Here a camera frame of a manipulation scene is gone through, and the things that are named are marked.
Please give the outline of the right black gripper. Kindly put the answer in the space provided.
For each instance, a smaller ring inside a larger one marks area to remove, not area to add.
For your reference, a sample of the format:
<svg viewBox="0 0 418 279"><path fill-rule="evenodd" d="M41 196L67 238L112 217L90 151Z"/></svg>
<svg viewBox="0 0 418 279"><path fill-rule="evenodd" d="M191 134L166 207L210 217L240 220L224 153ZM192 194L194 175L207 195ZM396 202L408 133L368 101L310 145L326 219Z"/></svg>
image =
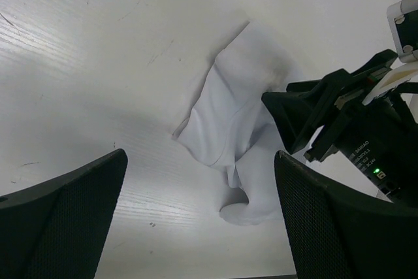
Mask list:
<svg viewBox="0 0 418 279"><path fill-rule="evenodd" d="M304 149L304 157L324 161L343 154L392 201L417 200L417 122L404 93L417 84L401 79L391 65L392 50L372 57L360 69L340 69L321 80L291 82L284 92L266 92L261 100L273 117L285 150Z"/></svg>

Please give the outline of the white skirt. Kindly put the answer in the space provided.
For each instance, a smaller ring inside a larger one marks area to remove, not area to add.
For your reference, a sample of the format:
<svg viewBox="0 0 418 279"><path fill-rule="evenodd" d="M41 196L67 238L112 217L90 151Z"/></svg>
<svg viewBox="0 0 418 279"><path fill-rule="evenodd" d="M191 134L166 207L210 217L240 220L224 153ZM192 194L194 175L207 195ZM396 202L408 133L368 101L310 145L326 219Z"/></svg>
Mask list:
<svg viewBox="0 0 418 279"><path fill-rule="evenodd" d="M281 220L274 157L283 138L262 94L284 91L302 80L299 62L271 28L257 22L216 56L188 117L174 133L193 158L222 172L246 201L223 206L220 217L233 225Z"/></svg>

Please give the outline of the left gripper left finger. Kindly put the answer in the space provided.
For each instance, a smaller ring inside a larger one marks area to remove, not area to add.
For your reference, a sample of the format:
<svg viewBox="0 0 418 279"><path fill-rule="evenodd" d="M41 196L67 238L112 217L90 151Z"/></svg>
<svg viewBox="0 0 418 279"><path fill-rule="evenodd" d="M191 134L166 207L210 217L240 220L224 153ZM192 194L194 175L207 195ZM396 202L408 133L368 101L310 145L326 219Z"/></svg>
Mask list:
<svg viewBox="0 0 418 279"><path fill-rule="evenodd" d="M1 277L94 278L126 170L117 149L1 196Z"/></svg>

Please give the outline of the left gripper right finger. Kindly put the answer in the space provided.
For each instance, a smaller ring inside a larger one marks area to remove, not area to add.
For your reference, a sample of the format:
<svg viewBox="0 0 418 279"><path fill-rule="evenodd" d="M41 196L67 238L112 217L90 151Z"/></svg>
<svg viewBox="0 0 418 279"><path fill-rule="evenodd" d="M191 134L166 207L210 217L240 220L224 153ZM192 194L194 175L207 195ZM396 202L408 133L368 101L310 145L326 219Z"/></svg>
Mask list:
<svg viewBox="0 0 418 279"><path fill-rule="evenodd" d="M352 189L282 150L274 170L298 278L417 277L417 209Z"/></svg>

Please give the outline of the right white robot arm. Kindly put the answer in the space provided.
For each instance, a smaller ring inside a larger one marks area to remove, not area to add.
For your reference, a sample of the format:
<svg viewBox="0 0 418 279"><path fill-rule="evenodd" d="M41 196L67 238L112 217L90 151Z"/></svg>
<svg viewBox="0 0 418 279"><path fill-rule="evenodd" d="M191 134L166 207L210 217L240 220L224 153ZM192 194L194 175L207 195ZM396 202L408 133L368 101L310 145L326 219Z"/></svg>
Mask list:
<svg viewBox="0 0 418 279"><path fill-rule="evenodd" d="M387 18L394 50L261 99L288 153L322 162L339 152L392 202L415 207L417 122L402 95L417 93L417 0L399 0Z"/></svg>

